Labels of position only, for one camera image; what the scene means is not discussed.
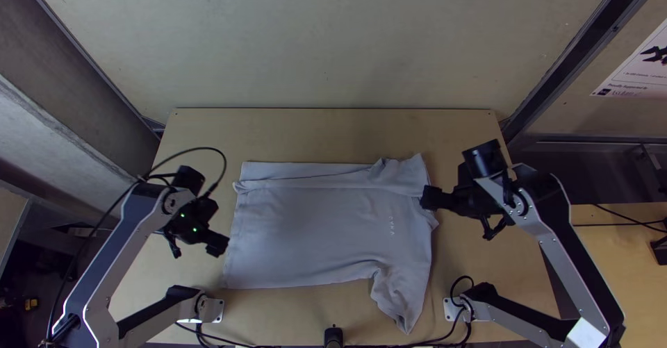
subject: concrete pillar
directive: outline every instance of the concrete pillar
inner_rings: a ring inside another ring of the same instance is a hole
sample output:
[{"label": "concrete pillar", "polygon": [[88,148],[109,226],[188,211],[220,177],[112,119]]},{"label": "concrete pillar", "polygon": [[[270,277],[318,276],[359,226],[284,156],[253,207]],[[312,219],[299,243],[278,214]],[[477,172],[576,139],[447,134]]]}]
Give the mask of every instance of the concrete pillar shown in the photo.
[{"label": "concrete pillar", "polygon": [[0,0],[0,160],[99,210],[158,138],[36,0]]}]

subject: beige wall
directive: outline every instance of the beige wall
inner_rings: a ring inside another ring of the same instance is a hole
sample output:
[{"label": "beige wall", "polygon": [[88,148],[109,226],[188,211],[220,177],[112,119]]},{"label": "beige wall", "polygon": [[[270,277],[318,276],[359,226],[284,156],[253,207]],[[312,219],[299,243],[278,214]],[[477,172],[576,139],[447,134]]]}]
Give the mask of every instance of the beige wall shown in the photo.
[{"label": "beige wall", "polygon": [[173,107],[510,115],[601,0],[46,0],[144,115]]},{"label": "beige wall", "polygon": [[647,0],[600,55],[529,128],[529,133],[667,137],[667,97],[589,94],[667,18],[667,0]]}]

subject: t-shirt sleeve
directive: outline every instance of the t-shirt sleeve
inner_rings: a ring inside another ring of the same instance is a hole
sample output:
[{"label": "t-shirt sleeve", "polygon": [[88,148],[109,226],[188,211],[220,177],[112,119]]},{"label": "t-shirt sleeve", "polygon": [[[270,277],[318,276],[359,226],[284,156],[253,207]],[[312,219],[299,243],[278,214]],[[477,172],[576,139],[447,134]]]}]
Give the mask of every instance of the t-shirt sleeve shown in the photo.
[{"label": "t-shirt sleeve", "polygon": [[373,276],[370,297],[377,307],[410,333],[422,313],[430,267],[385,267]]}]

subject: black cable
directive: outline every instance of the black cable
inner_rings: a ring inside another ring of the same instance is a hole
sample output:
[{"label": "black cable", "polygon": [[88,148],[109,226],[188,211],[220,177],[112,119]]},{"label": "black cable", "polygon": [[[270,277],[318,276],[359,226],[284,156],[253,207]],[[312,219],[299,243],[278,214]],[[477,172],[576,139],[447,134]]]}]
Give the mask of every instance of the black cable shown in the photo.
[{"label": "black cable", "polygon": [[[456,280],[452,283],[452,286],[450,287],[450,299],[452,299],[452,304],[454,304],[455,306],[458,306],[459,308],[462,308],[462,307],[463,307],[463,304],[457,304],[457,303],[454,301],[454,298],[453,298],[452,295],[454,294],[454,288],[455,288],[456,285],[459,284],[459,282],[462,281],[462,280],[469,280],[469,281],[470,281],[470,287],[471,287],[471,288],[475,286],[475,281],[472,280],[472,278],[469,277],[468,275],[461,275],[461,276],[459,276],[458,278],[456,278]],[[472,306],[470,305],[470,303],[468,303],[468,306],[470,306],[470,312],[473,313]]]},{"label": "black cable", "polygon": [[199,332],[197,330],[189,329],[188,327],[185,327],[184,325],[182,325],[178,322],[175,322],[174,324],[177,325],[178,327],[182,328],[183,330],[186,330],[186,331],[189,331],[191,333],[197,334],[197,336],[199,336],[200,338],[209,338],[209,339],[213,339],[213,340],[219,340],[221,342],[225,342],[225,343],[230,344],[230,345],[236,345],[236,346],[244,347],[244,348],[255,348],[255,346],[253,346],[253,345],[242,344],[242,343],[239,343],[239,342],[234,342],[234,341],[231,341],[231,340],[219,338],[217,336],[209,335],[207,333]]},{"label": "black cable", "polygon": [[58,301],[60,300],[60,297],[63,295],[63,290],[65,289],[65,284],[67,284],[67,277],[69,276],[69,274],[72,273],[72,270],[74,269],[74,266],[76,265],[76,262],[78,261],[79,256],[81,255],[81,253],[83,252],[85,247],[90,242],[90,238],[95,234],[97,229],[102,225],[102,222],[104,222],[104,220],[109,216],[109,214],[111,214],[111,211],[116,207],[116,205],[118,205],[118,203],[121,202],[121,200],[123,200],[125,195],[132,188],[134,188],[135,185],[137,185],[138,183],[139,183],[138,181],[135,181],[134,183],[132,183],[132,185],[130,185],[127,189],[125,189],[123,194],[121,194],[120,197],[118,197],[116,199],[116,201],[111,205],[111,207],[102,215],[102,217],[99,218],[99,221],[97,222],[97,224],[95,224],[95,226],[92,228],[92,230],[90,231],[88,236],[83,240],[83,242],[81,243],[81,246],[79,247],[79,250],[76,251],[76,253],[72,257],[72,260],[69,262],[69,266],[67,267],[67,270],[63,274],[63,281],[60,283],[58,293],[56,293],[56,298],[53,300],[53,306],[51,307],[51,312],[49,313],[49,321],[47,323],[47,337],[46,337],[46,339],[44,339],[45,343],[51,342],[51,339],[53,338],[53,332],[51,330],[53,328],[53,319],[56,317],[56,309],[58,307]]},{"label": "black cable", "polygon": [[621,217],[621,218],[623,218],[623,219],[629,220],[629,221],[631,221],[631,222],[633,222],[633,223],[573,224],[573,226],[575,226],[575,227],[592,227],[592,226],[644,226],[644,227],[646,227],[646,228],[648,228],[648,229],[652,229],[653,231],[662,232],[662,233],[667,233],[667,230],[664,230],[664,229],[658,229],[658,228],[655,228],[655,227],[652,227],[652,226],[649,225],[649,224],[656,224],[656,223],[663,222],[663,220],[654,220],[654,221],[651,221],[651,222],[640,222],[640,221],[638,221],[638,220],[636,220],[636,219],[632,219],[631,217],[628,217],[628,216],[623,215],[623,214],[621,214],[621,213],[617,213],[616,211],[609,210],[608,208],[605,208],[604,206],[600,206],[600,205],[598,205],[598,204],[593,204],[593,206],[595,206],[596,208],[599,208],[600,210],[606,211],[606,212],[608,212],[609,214],[612,214],[612,215],[615,215],[615,216],[617,216],[617,217]]},{"label": "black cable", "polygon": [[172,172],[171,174],[152,174],[151,177],[174,177],[178,172]]},{"label": "black cable", "polygon": [[148,177],[150,177],[150,175],[153,173],[153,171],[162,167],[166,162],[169,162],[170,160],[172,160],[176,157],[182,156],[183,154],[187,154],[187,153],[191,153],[193,151],[199,151],[199,150],[215,151],[216,153],[218,153],[222,157],[222,160],[224,161],[224,164],[222,166],[222,172],[220,172],[220,176],[217,178],[217,180],[213,184],[211,184],[210,187],[208,187],[208,190],[202,195],[203,198],[208,197],[217,188],[218,184],[222,180],[222,177],[224,176],[224,173],[227,171],[227,157],[224,156],[224,153],[222,153],[222,151],[220,151],[219,149],[216,149],[215,147],[202,146],[202,147],[193,147],[191,149],[186,149],[186,150],[183,150],[183,151],[179,151],[178,153],[175,153],[174,155],[167,157],[165,160],[159,162],[157,165],[155,165],[153,168],[151,168],[151,170],[148,171],[143,176],[143,179],[146,180]]},{"label": "black cable", "polygon": [[[463,304],[455,303],[454,298],[452,297],[452,295],[454,294],[454,288],[456,287],[457,284],[459,284],[460,281],[462,281],[464,279],[467,279],[471,282],[471,284],[472,284],[471,288],[475,286],[475,281],[472,280],[472,278],[468,275],[459,276],[452,283],[452,287],[450,287],[450,299],[452,299],[452,303],[455,306],[461,307],[461,310],[459,310],[459,312],[456,314],[456,317],[454,318],[454,323],[452,323],[452,328],[450,329],[449,332],[447,332],[445,335],[443,335],[439,338],[424,340],[424,341],[421,341],[421,342],[411,343],[411,344],[407,344],[407,345],[395,345],[395,346],[392,346],[391,348],[414,348],[414,347],[417,347],[417,346],[420,346],[420,345],[433,345],[433,346],[437,346],[437,347],[458,347],[460,345],[465,346],[468,339],[470,338],[470,334],[472,333],[472,325],[469,322],[466,322],[468,332],[466,333],[466,336],[463,338],[463,340],[461,342],[454,343],[454,344],[441,344],[441,345],[434,344],[435,342],[439,342],[441,340],[447,339],[448,337],[450,337],[454,333],[454,330],[456,328],[456,323],[459,321],[459,318],[461,317],[461,315],[465,311],[465,309],[463,308]],[[472,305],[470,305],[470,302],[467,299],[462,299],[462,300],[464,300],[468,304],[468,307],[470,308],[470,321],[472,321],[473,317],[475,316],[475,311],[472,309]]]},{"label": "black cable", "polygon": [[156,175],[153,175],[153,176],[150,176],[148,179],[146,179],[146,181],[148,181],[148,180],[160,180],[160,181],[162,181],[166,186],[172,186],[172,184],[171,184],[167,179],[165,179],[165,178],[162,177],[162,176],[156,176]]},{"label": "black cable", "polygon": [[204,339],[199,335],[201,333],[201,323],[197,324],[195,330],[198,332],[195,335],[197,336],[197,341],[199,342],[199,345],[201,345],[203,348],[211,348],[211,346],[206,341],[204,341]]}]

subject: wooden tabletop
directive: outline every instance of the wooden tabletop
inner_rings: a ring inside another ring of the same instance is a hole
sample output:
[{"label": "wooden tabletop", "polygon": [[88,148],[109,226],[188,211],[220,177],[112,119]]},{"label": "wooden tabletop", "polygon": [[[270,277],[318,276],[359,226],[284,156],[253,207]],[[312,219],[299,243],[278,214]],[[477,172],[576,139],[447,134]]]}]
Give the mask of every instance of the wooden tabletop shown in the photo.
[{"label": "wooden tabletop", "polygon": [[[272,162],[374,163],[378,158],[408,158],[421,153],[431,183],[449,191],[457,184],[461,152],[492,139],[501,140],[488,110],[307,110],[307,109],[176,109],[170,115],[156,161],[196,146],[223,150],[229,166],[212,198],[220,210],[211,228],[228,235],[241,163]],[[220,157],[207,151],[186,154],[162,168],[194,167],[210,182],[220,173]],[[343,328],[349,345],[384,345],[435,338],[449,331],[442,300],[456,277],[467,274],[494,284],[512,300],[551,315],[558,309],[537,242],[510,227],[491,242],[477,221],[441,211],[433,234],[433,263],[422,315],[411,335],[404,335],[370,298],[370,280],[273,290],[223,290],[223,257],[206,254],[201,245],[181,245],[173,259],[167,242],[153,235],[114,294],[110,310],[118,320],[164,296],[174,284],[196,286],[225,299],[220,324],[205,332],[254,345],[321,345],[324,329]],[[459,341],[459,326],[450,342]],[[476,323],[471,342],[521,337],[493,323]],[[154,342],[196,344],[176,327]]]}]

